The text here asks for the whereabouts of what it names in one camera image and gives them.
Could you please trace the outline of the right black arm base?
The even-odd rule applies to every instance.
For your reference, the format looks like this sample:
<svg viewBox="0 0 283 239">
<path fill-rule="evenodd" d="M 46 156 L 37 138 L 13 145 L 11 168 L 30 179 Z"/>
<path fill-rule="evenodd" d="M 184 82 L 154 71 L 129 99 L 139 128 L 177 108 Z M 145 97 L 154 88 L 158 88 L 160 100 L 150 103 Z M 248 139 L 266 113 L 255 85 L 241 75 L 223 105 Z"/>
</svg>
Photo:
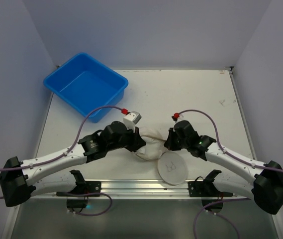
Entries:
<svg viewBox="0 0 283 239">
<path fill-rule="evenodd" d="M 194 181 L 188 182 L 188 191 L 190 197 L 201 197 L 201 203 L 206 206 L 209 203 L 221 201 L 223 197 L 232 197 L 233 193 L 220 192 L 213 185 L 215 177 L 221 173 L 221 170 L 212 170 L 205 178 L 198 176 Z"/>
</svg>

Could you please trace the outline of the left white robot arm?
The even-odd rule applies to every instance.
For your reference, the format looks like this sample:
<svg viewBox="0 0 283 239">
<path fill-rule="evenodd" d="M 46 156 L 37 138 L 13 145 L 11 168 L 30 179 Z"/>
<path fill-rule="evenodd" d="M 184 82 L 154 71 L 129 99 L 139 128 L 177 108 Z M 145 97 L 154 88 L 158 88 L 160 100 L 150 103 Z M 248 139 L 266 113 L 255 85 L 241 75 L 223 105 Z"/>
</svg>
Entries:
<svg viewBox="0 0 283 239">
<path fill-rule="evenodd" d="M 124 148 L 136 152 L 145 145 L 137 127 L 129 129 L 124 123 L 114 121 L 58 152 L 23 161 L 12 157 L 0 173 L 5 205 L 14 207 L 34 195 L 47 193 L 48 187 L 40 183 L 54 173 L 104 158 L 113 150 Z"/>
</svg>

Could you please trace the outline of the round beige mesh laundry bag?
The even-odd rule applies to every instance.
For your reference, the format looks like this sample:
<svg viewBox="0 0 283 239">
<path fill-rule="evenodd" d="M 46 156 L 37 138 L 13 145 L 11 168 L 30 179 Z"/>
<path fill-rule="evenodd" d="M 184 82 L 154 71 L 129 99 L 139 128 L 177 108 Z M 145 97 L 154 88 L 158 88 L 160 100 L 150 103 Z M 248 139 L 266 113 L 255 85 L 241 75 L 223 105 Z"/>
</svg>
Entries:
<svg viewBox="0 0 283 239">
<path fill-rule="evenodd" d="M 158 160 L 153 161 L 157 163 L 157 171 L 165 183 L 176 186 L 187 180 L 187 164 L 177 153 L 168 150 Z"/>
</svg>

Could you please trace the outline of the white bra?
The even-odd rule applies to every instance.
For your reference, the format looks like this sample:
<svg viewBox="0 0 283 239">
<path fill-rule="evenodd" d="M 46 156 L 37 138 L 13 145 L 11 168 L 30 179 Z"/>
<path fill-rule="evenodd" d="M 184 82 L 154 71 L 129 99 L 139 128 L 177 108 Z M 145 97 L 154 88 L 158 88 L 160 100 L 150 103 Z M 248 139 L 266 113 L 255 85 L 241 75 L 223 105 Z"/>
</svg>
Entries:
<svg viewBox="0 0 283 239">
<path fill-rule="evenodd" d="M 153 128 L 139 128 L 141 138 L 146 145 L 135 152 L 135 155 L 146 161 L 158 160 L 168 150 L 164 147 L 165 140 L 162 135 Z"/>
</svg>

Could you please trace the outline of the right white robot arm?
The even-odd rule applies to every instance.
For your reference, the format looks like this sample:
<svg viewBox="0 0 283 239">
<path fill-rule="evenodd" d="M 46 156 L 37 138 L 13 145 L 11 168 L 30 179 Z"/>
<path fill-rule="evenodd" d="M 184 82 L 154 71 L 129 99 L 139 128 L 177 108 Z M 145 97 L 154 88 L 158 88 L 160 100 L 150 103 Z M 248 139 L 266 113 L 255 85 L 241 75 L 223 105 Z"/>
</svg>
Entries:
<svg viewBox="0 0 283 239">
<path fill-rule="evenodd" d="M 187 120 L 169 129 L 164 146 L 170 151 L 185 149 L 193 157 L 223 167 L 212 170 L 200 183 L 192 182 L 202 196 L 235 194 L 253 200 L 272 215 L 283 206 L 283 169 L 278 163 L 263 163 L 228 150 L 216 139 L 199 135 Z"/>
</svg>

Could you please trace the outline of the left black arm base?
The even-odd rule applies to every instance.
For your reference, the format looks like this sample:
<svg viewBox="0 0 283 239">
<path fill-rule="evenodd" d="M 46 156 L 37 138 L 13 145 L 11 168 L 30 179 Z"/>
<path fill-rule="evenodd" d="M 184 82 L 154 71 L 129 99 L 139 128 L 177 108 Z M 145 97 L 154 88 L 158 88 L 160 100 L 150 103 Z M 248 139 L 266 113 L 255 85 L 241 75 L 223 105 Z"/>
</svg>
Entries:
<svg viewBox="0 0 283 239">
<path fill-rule="evenodd" d="M 75 178 L 75 188 L 72 189 L 70 194 L 81 195 L 88 193 L 99 193 L 101 191 L 100 181 L 86 181 L 79 170 L 71 170 L 70 173 Z M 83 199 L 67 199 L 66 206 L 71 212 L 81 213 L 82 210 L 88 205 L 88 197 Z"/>
</svg>

